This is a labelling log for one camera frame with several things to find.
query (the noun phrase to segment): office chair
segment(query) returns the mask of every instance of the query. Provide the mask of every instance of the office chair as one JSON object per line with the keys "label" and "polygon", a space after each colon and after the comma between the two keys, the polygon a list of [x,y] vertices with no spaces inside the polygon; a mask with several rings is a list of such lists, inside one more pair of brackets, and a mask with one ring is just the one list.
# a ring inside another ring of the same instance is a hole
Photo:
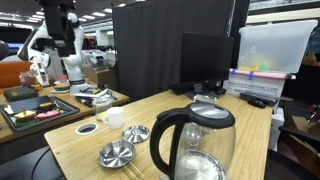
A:
{"label": "office chair", "polygon": [[[279,127],[281,133],[293,135],[309,145],[311,145],[318,153],[320,153],[320,137],[308,134],[303,131],[281,126]],[[307,170],[299,163],[292,159],[268,149],[267,164],[265,170],[265,180],[277,179],[320,179],[315,174]]]}

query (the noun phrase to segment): black kettle lid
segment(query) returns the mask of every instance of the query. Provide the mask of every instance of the black kettle lid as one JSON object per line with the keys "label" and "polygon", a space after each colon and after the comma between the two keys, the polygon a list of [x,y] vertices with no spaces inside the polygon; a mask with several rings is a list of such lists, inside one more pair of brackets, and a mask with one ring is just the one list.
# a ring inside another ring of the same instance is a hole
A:
{"label": "black kettle lid", "polygon": [[190,120],[202,126],[222,129],[231,127],[235,123],[233,114],[217,104],[194,102],[186,108],[193,112]]}

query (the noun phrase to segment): ceiling light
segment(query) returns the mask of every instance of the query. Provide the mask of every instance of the ceiling light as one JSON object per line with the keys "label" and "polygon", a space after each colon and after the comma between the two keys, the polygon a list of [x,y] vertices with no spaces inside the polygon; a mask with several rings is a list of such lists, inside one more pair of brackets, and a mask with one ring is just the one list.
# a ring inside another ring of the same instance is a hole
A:
{"label": "ceiling light", "polygon": [[103,11],[105,11],[105,12],[107,12],[107,13],[112,13],[112,9],[110,9],[110,8],[107,8],[107,9],[105,9],[105,10],[103,10]]}
{"label": "ceiling light", "polygon": [[95,19],[95,17],[93,17],[93,16],[88,16],[88,15],[84,15],[83,17],[86,18],[86,19]]}
{"label": "ceiling light", "polygon": [[37,11],[36,14],[38,14],[38,15],[44,15],[44,12]]}
{"label": "ceiling light", "polygon": [[30,20],[34,20],[34,21],[41,21],[42,19],[39,19],[39,18],[32,18],[32,17],[29,17]]}
{"label": "ceiling light", "polygon": [[78,18],[79,21],[87,21],[86,19],[83,18]]}
{"label": "ceiling light", "polygon": [[35,21],[35,20],[31,20],[31,19],[27,19],[26,21],[28,21],[28,22],[35,22],[35,23],[38,22],[38,21]]}
{"label": "ceiling light", "polygon": [[94,13],[92,13],[92,15],[94,15],[94,16],[106,16],[105,14],[103,14],[103,13],[98,13],[98,12],[94,12]]}
{"label": "ceiling light", "polygon": [[39,15],[32,15],[32,17],[44,19],[44,16],[39,16]]}

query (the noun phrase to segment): monitor stand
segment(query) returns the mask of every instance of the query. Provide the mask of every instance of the monitor stand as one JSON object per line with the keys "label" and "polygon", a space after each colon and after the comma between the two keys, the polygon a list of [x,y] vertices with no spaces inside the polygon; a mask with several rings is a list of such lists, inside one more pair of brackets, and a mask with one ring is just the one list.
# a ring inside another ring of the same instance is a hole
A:
{"label": "monitor stand", "polygon": [[214,91],[210,91],[210,87],[207,83],[195,84],[193,90],[185,93],[185,95],[191,100],[193,100],[194,96],[197,94],[208,96],[212,99],[219,98],[219,96]]}

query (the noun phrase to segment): computer monitor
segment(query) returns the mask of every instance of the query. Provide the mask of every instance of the computer monitor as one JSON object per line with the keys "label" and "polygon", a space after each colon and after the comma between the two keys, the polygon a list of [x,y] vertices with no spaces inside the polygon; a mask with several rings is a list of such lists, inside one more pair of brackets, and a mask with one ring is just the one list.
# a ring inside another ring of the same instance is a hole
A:
{"label": "computer monitor", "polygon": [[181,33],[180,84],[193,85],[190,98],[214,96],[216,83],[229,77],[232,50],[232,37]]}

